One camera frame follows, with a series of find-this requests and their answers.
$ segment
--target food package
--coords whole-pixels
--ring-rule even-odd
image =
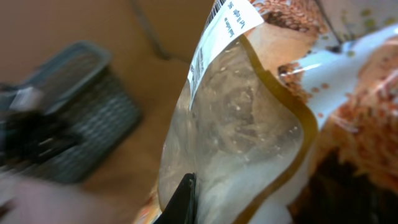
[[[196,223],[396,223],[397,10],[216,1],[165,140],[161,209],[194,172]]]

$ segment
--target printed food image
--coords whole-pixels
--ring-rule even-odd
[[[398,223],[397,75],[394,37],[370,56],[354,93],[323,127],[313,175],[290,205],[296,223]]]
[[[303,33],[325,33],[326,25],[314,0],[250,0],[265,21]]]
[[[244,34],[264,69],[278,74],[278,67],[297,60],[311,50],[317,36],[263,23]]]

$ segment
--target lentils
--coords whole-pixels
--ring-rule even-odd
[[[314,0],[250,0],[266,22],[303,33],[327,32]]]
[[[301,85],[304,76],[304,70],[297,62],[287,65],[282,65],[278,68],[279,80],[294,96],[301,102],[308,103],[309,99],[313,96],[311,93],[304,90]]]

